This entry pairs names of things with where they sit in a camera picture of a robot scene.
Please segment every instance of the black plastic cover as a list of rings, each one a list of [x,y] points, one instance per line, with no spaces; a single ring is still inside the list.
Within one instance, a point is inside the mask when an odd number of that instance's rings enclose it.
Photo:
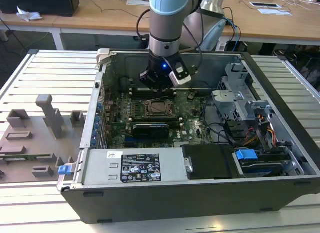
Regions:
[[[234,179],[239,178],[237,166],[232,153],[233,147],[220,144],[185,144],[183,156],[191,161],[192,173],[189,180]]]

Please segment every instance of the black device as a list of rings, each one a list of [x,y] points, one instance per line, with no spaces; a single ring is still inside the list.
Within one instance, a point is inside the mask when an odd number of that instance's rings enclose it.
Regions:
[[[0,0],[0,10],[5,14],[16,13],[17,7],[26,12],[72,17],[79,0]]]

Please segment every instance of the red wire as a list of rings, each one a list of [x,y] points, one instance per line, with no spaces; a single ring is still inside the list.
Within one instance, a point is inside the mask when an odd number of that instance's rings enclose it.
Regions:
[[[252,131],[252,130],[254,130],[254,129],[253,129],[253,128],[250,128],[250,129],[246,132],[246,138],[245,138],[245,140],[248,139],[249,132]]]

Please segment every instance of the power supply label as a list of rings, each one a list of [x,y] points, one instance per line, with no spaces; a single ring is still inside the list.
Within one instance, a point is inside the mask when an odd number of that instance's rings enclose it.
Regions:
[[[159,154],[124,154],[121,157],[121,181],[160,182]]]

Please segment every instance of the robotic arm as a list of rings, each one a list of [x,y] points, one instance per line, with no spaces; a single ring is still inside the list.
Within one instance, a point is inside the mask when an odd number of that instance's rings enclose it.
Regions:
[[[140,81],[158,92],[189,82],[198,69],[187,66],[179,54],[184,20],[190,14],[200,11],[201,7],[208,11],[209,17],[222,17],[223,0],[143,1],[150,2],[150,37],[148,67],[140,74]]]

